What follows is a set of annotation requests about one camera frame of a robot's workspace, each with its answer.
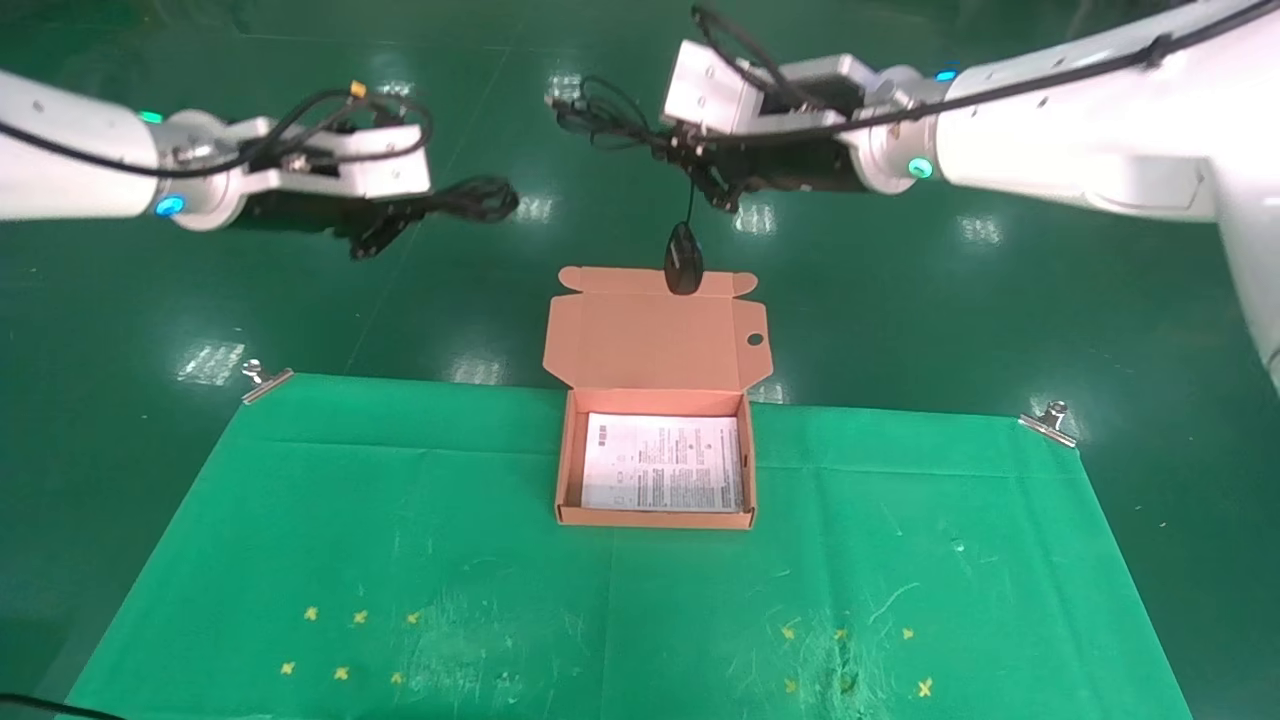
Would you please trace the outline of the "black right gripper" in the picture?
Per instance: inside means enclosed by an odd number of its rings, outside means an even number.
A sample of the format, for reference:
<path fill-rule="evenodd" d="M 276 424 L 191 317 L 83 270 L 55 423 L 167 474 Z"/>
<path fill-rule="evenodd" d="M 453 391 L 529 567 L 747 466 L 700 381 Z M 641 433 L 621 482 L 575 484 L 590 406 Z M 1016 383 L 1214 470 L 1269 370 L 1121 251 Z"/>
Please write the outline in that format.
<path fill-rule="evenodd" d="M 724 179 L 716 167 L 746 160 L 753 190 L 780 192 L 868 193 L 850 149 L 837 140 L 817 138 L 792 143 L 737 145 L 704 142 L 687 133 L 654 136 L 654 159 L 684 167 L 690 197 L 700 196 L 728 214 L 740 209 L 741 184 Z"/>

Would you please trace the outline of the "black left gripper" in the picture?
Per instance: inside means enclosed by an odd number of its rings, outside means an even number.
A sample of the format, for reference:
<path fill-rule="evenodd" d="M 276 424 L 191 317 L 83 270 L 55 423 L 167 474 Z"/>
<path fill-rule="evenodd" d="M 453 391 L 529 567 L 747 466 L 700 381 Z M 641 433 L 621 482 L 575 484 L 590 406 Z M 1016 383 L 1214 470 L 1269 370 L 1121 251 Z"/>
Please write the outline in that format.
<path fill-rule="evenodd" d="M 248 197 L 236 218 L 238 231 L 301 233 L 333 232 L 349 238 L 349 259 L 365 261 L 385 251 L 417 222 L 415 214 L 444 211 L 448 190 L 416 193 L 375 202 L 310 193 L 271 191 Z"/>

